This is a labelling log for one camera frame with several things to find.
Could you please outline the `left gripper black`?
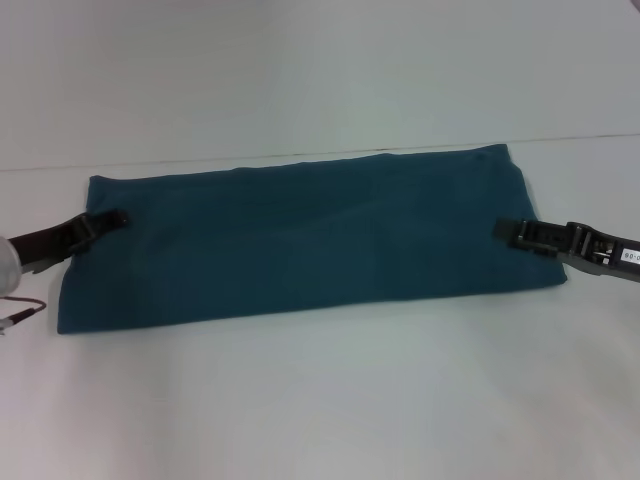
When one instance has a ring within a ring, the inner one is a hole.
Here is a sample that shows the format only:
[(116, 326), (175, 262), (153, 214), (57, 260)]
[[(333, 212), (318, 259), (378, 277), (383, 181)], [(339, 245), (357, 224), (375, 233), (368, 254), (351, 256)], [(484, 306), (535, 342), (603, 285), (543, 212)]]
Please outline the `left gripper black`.
[(9, 242), (18, 255), (22, 272), (37, 274), (86, 252), (95, 239), (128, 223), (129, 216), (121, 209), (83, 213), (49, 229), (11, 238)]

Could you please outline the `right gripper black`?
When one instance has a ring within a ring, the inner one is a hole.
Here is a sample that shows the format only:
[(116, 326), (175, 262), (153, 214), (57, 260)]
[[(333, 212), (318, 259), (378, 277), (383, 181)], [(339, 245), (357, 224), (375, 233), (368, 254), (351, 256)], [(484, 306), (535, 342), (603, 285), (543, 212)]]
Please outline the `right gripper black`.
[(585, 224), (498, 218), (493, 237), (586, 274), (639, 280), (639, 242), (605, 234)]

